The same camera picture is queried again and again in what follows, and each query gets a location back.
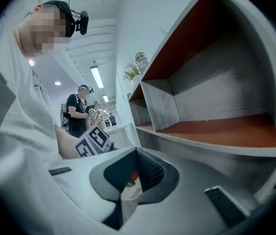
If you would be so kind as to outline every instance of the fluorescent light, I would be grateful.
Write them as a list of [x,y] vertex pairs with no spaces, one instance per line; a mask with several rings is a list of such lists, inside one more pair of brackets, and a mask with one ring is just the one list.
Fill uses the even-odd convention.
[[98,66],[92,66],[90,68],[90,71],[92,72],[92,75],[93,75],[93,77],[95,79],[95,82],[97,83],[98,87],[100,89],[103,88],[103,84],[102,84],[101,77],[100,77],[100,74],[99,74]]
[[108,97],[106,95],[103,96],[104,101],[109,102]]

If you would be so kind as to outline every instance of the potted plant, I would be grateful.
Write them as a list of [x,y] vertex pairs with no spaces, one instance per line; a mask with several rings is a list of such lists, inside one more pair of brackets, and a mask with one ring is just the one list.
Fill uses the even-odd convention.
[[128,66],[126,67],[126,69],[128,69],[128,71],[124,72],[124,80],[128,80],[132,82],[132,86],[133,88],[140,82],[140,75],[139,75],[139,71],[138,68],[133,65],[133,64],[127,64]]

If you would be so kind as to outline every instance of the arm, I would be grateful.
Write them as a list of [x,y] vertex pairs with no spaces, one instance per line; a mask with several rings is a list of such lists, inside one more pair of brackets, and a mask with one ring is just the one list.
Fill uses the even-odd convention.
[[99,104],[98,104],[98,101],[95,101],[95,102],[94,102],[94,109],[95,109],[96,111],[100,109]]
[[66,133],[64,130],[55,127],[56,140],[59,147],[59,154],[63,159],[80,158],[74,146],[78,139]]
[[69,106],[69,114],[72,118],[79,118],[79,119],[87,118],[89,115],[85,113],[76,112],[76,107],[74,106]]

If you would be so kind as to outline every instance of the white shelving unit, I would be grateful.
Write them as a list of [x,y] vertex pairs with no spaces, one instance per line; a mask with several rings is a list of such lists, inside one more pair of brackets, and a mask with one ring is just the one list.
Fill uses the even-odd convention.
[[192,0],[129,103],[143,147],[209,164],[260,201],[276,184],[276,31],[249,0]]

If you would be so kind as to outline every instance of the white wall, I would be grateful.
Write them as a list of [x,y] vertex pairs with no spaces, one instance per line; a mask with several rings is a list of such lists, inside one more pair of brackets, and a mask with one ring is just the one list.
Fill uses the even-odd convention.
[[[166,33],[191,0],[121,0],[117,17],[115,64],[116,105],[120,118],[133,123],[127,94],[131,83],[123,81],[127,63],[134,62],[134,55],[143,51],[150,60]],[[129,138],[137,145],[134,125],[126,128]]]

